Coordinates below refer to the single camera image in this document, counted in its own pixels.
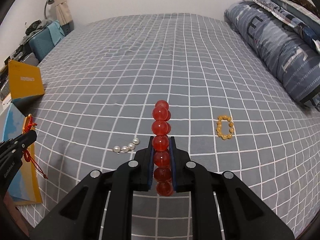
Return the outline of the grey checked bed sheet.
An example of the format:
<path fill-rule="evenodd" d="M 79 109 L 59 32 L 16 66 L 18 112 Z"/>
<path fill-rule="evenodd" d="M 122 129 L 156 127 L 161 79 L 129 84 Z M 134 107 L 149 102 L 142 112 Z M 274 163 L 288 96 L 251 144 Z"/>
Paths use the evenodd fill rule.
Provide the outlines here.
<path fill-rule="evenodd" d="M 152 135 L 168 102 L 171 135 L 206 169 L 234 172 L 300 235 L 319 211 L 319 112 L 301 108 L 225 22 L 191 14 L 124 16 L 76 29 L 39 65 L 42 203 L 21 208 L 36 226 L 94 169 L 115 170 L 134 138 Z"/>

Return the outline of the blue yellow cardboard box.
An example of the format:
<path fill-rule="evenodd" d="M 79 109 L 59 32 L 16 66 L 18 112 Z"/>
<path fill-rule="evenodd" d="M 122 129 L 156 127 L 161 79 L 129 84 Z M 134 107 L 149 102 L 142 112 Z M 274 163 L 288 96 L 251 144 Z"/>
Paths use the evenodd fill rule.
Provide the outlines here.
<path fill-rule="evenodd" d="M 9 95 L 1 113 L 1 141 L 22 135 L 34 119 L 22 113 L 24 107 L 44 95 L 40 68 L 15 60 L 8 61 Z M 22 167 L 14 176 L 8 193 L 16 205 L 42 203 L 36 175 L 36 165 L 22 157 Z"/>

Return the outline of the blue desk lamp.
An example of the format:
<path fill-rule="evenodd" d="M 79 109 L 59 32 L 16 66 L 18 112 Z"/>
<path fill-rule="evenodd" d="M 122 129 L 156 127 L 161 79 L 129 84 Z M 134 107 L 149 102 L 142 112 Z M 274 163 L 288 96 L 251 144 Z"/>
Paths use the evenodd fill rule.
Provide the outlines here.
<path fill-rule="evenodd" d="M 54 0 L 46 0 L 45 6 L 44 6 L 44 19 L 47 19 L 47 6 L 52 5 L 54 3 Z"/>

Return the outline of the grey patterned pillow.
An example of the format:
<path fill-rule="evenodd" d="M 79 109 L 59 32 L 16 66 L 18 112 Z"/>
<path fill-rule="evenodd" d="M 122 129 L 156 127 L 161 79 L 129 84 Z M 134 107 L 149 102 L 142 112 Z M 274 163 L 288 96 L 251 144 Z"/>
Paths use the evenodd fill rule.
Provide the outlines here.
<path fill-rule="evenodd" d="M 313 50 L 319 52 L 319 17 L 305 7 L 289 0 L 252 0 L 288 25 Z"/>

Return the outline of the beige left curtain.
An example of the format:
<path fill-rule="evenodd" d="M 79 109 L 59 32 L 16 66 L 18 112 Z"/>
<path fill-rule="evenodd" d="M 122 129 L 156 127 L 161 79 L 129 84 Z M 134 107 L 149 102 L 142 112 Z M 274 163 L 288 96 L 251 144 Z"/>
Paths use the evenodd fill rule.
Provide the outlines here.
<path fill-rule="evenodd" d="M 67 0 L 54 0 L 57 20 L 60 25 L 66 25 L 72 22 L 71 11 L 68 7 Z"/>

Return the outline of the teal suitcase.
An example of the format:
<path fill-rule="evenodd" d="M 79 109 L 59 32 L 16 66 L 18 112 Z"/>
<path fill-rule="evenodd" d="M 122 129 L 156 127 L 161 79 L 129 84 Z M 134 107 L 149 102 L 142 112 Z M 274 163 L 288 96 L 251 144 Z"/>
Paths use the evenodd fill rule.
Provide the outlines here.
<path fill-rule="evenodd" d="M 64 37 L 65 33 L 59 21 L 56 20 L 34 34 L 28 44 L 35 57 L 41 62 Z"/>

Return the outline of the folded blue grey duvet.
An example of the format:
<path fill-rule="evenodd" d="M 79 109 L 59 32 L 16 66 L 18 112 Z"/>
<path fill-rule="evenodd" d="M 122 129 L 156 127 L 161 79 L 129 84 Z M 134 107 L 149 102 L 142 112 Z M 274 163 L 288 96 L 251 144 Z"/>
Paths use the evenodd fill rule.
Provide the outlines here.
<path fill-rule="evenodd" d="M 291 98 L 319 109 L 319 54 L 253 1 L 234 3 L 225 20 L 253 48 Z"/>

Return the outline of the white pearl strand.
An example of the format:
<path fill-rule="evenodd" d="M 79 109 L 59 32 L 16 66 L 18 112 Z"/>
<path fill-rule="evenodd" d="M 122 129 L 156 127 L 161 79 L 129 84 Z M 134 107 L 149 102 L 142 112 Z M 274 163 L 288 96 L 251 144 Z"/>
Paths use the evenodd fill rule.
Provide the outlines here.
<path fill-rule="evenodd" d="M 112 151 L 113 152 L 116 152 L 117 154 L 119 154 L 120 152 L 124 152 L 124 153 L 127 153 L 127 152 L 130 152 L 130 151 L 133 151 L 137 145 L 140 144 L 140 140 L 138 138 L 134 138 L 130 143 L 128 143 L 127 145 L 125 146 L 114 146 L 112 148 Z"/>

